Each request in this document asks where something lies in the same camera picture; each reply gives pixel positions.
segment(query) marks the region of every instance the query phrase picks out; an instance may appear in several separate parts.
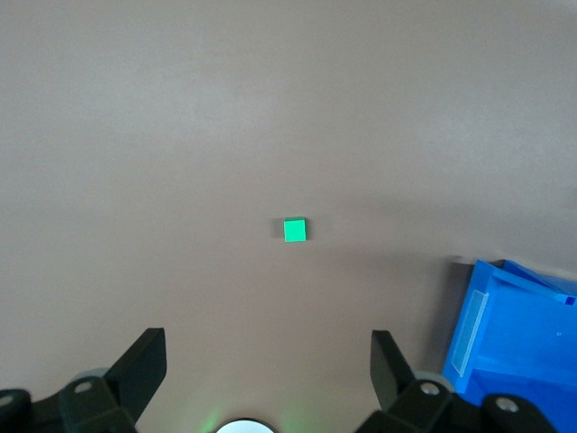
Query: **gray floor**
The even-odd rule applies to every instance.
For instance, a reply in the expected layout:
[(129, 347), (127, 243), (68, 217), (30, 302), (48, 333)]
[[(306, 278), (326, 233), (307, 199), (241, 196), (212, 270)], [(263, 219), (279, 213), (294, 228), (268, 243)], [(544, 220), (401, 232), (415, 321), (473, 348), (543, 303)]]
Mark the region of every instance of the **gray floor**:
[(576, 47), (569, 0), (3, 2), (0, 388), (165, 327), (140, 431), (354, 431), (373, 329), (438, 370), (476, 258), (577, 276)]

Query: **green block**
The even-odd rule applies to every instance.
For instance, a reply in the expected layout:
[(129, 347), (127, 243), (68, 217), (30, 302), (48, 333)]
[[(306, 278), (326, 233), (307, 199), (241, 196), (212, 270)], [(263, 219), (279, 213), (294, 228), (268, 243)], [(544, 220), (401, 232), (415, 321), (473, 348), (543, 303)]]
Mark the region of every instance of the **green block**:
[(285, 219), (285, 242), (305, 242), (307, 221), (302, 216)]

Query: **blue plastic bin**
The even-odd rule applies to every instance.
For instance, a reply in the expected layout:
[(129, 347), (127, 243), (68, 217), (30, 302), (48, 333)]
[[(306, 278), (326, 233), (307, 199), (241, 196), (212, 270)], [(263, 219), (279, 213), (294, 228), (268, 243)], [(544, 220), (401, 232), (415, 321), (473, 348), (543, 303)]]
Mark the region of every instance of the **blue plastic bin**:
[(443, 376), (468, 402), (511, 393), (577, 431), (577, 282), (478, 261)]

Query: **blue container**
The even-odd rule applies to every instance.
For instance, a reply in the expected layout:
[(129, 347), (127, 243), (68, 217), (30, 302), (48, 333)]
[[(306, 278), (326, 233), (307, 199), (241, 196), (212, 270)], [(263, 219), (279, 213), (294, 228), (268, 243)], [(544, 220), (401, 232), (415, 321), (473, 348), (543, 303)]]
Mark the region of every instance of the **blue container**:
[(577, 431), (577, 282), (478, 261), (443, 376), (468, 402), (510, 393)]

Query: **black mechanical part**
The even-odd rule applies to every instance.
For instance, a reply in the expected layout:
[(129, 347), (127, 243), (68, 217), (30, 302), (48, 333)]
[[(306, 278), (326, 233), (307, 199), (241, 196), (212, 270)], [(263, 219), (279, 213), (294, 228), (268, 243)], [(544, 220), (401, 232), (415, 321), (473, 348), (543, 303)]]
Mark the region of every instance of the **black mechanical part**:
[(104, 377), (85, 377), (42, 401), (0, 391), (0, 433), (135, 433), (167, 372), (164, 329), (149, 328)]
[(371, 379), (381, 410), (356, 433), (555, 433), (531, 402), (489, 395), (476, 407), (441, 383), (419, 381), (388, 331), (373, 331)]

